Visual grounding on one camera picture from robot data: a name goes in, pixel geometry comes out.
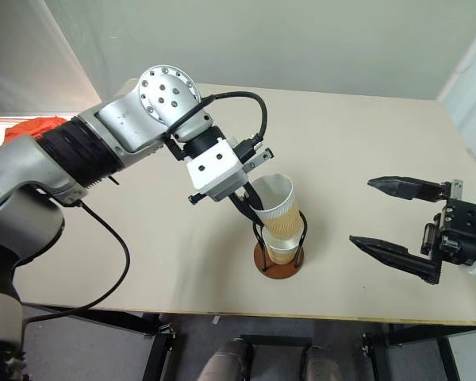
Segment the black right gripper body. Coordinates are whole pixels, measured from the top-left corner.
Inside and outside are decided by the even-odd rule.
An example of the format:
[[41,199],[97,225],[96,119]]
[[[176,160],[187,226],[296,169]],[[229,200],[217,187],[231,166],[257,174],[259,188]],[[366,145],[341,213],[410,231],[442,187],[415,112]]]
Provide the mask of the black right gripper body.
[[471,266],[476,261],[476,204],[456,198],[453,187],[449,182],[424,185],[424,200],[444,200],[445,206],[424,227],[420,252],[431,260]]

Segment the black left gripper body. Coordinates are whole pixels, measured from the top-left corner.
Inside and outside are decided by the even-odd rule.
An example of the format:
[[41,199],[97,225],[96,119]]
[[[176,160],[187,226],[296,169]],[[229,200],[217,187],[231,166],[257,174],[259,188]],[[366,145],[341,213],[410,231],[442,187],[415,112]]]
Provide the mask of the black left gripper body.
[[257,155],[257,145],[251,139],[241,141],[233,147],[221,137],[199,137],[187,143],[187,171],[195,194],[189,197],[192,204],[203,198],[219,202],[244,187],[248,172],[271,159],[273,153],[267,149]]

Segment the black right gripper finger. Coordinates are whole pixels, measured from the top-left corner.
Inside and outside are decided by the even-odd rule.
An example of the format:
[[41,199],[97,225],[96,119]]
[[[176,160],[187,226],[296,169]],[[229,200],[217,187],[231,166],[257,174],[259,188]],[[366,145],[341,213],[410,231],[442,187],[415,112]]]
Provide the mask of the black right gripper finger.
[[367,184],[391,197],[405,200],[420,199],[438,202],[451,195],[449,182],[433,183],[422,179],[401,176],[382,176],[369,179]]
[[438,284],[440,281],[440,260],[414,256],[403,246],[375,238],[349,236],[349,241],[386,266],[415,275],[429,284]]

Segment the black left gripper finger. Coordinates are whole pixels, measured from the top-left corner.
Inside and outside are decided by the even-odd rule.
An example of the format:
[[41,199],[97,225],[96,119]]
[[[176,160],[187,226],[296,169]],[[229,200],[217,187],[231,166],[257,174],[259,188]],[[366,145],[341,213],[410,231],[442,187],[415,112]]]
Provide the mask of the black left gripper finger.
[[249,219],[258,226],[264,226],[261,219],[258,217],[258,215],[255,213],[255,211],[251,208],[251,206],[245,199],[241,198],[236,193],[230,194],[228,198],[232,202],[232,204],[238,209],[238,211],[247,219]]
[[245,198],[253,210],[264,210],[262,199],[253,186],[244,186]]

